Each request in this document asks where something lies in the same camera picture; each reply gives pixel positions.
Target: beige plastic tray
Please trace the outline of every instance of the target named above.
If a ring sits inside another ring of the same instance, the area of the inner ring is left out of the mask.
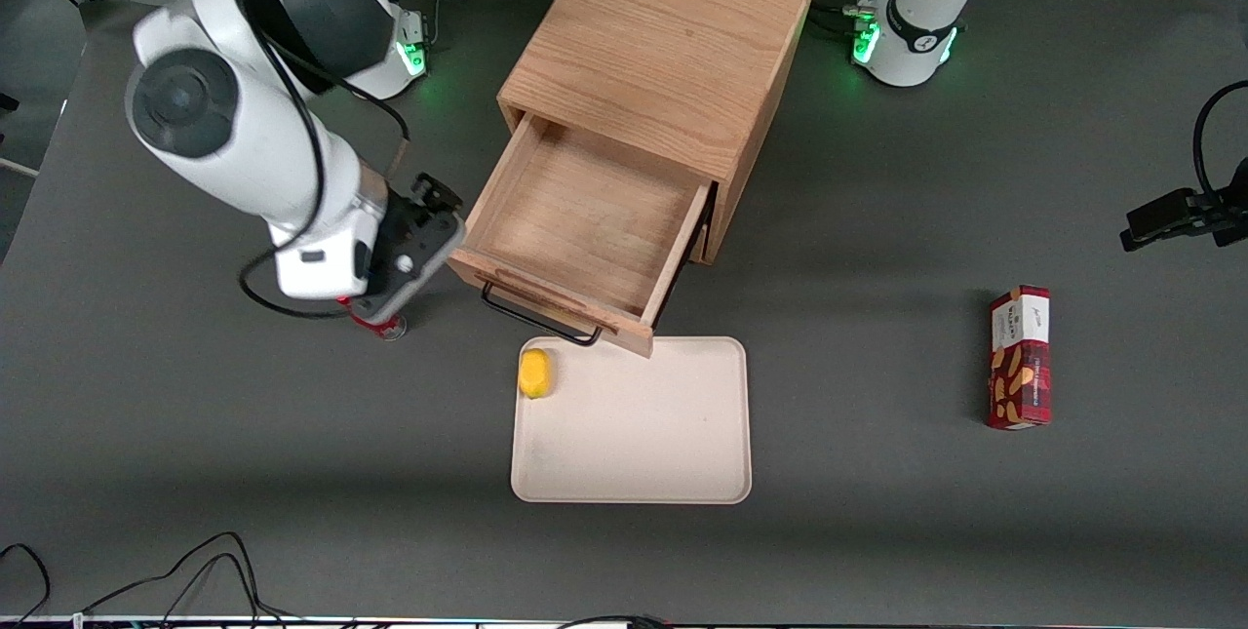
[[[549,353],[554,376],[544,398],[515,393],[512,490],[522,500],[736,504],[750,494],[739,341],[655,337],[649,359],[602,341],[537,337],[524,348]]]

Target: cardboard box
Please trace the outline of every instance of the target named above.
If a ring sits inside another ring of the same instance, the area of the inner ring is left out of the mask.
[[[1030,429],[1051,411],[1048,290],[1021,286],[992,303],[988,426]]]

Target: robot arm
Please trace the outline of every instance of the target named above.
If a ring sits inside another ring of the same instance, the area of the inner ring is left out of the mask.
[[[890,86],[919,86],[948,59],[955,22],[968,0],[860,0],[866,16],[854,61]]]
[[[421,197],[402,197],[303,104],[326,79],[382,99],[418,75],[387,0],[182,0],[140,21],[134,41],[132,131],[177,175],[262,216],[285,295],[354,297],[359,321],[386,323],[462,241],[449,190],[422,176]]]

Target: gray table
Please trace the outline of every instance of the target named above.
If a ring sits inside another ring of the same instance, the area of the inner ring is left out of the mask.
[[[401,104],[407,175],[472,201],[548,2],[446,2]],[[248,303],[233,277],[260,221],[126,130],[135,15],[91,21],[0,270],[0,542],[46,555],[54,612],[233,528],[268,598],[305,613],[1248,625],[1248,247],[1117,238],[1123,212],[1194,185],[1193,117],[1248,74],[1232,0],[975,0],[916,91],[807,35],[721,260],[684,272],[661,323],[749,349],[754,492],[731,508],[514,499],[532,332],[453,275],[396,344]],[[316,109],[387,162],[383,114]],[[1221,183],[1244,114],[1214,115]],[[986,310],[1021,282],[1053,291],[1056,422],[998,433]],[[0,573],[21,609],[35,579]],[[217,589],[193,610],[243,610]]]

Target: black metal handle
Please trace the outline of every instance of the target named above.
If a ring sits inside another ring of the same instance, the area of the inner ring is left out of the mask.
[[[515,312],[515,310],[509,308],[509,306],[497,303],[495,301],[489,300],[489,295],[493,291],[494,291],[494,283],[490,283],[489,281],[485,281],[485,283],[483,283],[483,286],[480,287],[480,301],[487,306],[489,306],[490,310],[494,310],[494,312],[508,314],[508,317],[512,317],[513,319],[519,319],[520,322],[527,323],[529,327],[537,327],[538,329],[547,332],[547,334],[550,334],[553,337],[560,337],[560,339],[570,341],[573,344],[577,346],[593,346],[598,341],[598,337],[603,336],[603,328],[598,327],[597,324],[594,326],[593,334],[573,334],[573,332],[565,332],[563,329],[559,329],[558,327],[550,326],[549,323],[539,322],[529,317],[529,314],[522,314],[519,312]]]

